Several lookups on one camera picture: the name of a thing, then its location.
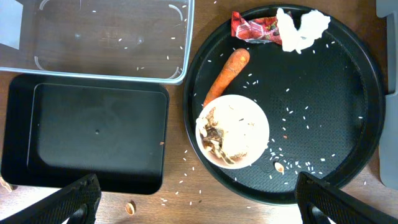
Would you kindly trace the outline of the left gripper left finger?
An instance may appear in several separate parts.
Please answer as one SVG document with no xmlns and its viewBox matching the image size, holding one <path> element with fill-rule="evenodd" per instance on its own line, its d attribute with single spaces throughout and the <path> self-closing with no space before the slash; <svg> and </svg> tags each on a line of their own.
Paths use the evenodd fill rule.
<svg viewBox="0 0 398 224">
<path fill-rule="evenodd" d="M 94 224 L 100 200 L 98 178 L 89 174 L 1 220 L 1 223 Z"/>
</svg>

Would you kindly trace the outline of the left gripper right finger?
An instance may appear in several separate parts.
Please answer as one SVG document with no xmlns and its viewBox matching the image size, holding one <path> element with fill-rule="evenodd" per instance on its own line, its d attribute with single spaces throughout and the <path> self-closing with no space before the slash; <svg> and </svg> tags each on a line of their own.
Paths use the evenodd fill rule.
<svg viewBox="0 0 398 224">
<path fill-rule="evenodd" d="M 295 198 L 304 223 L 397 223 L 396 218 L 307 172 L 298 175 Z"/>
</svg>

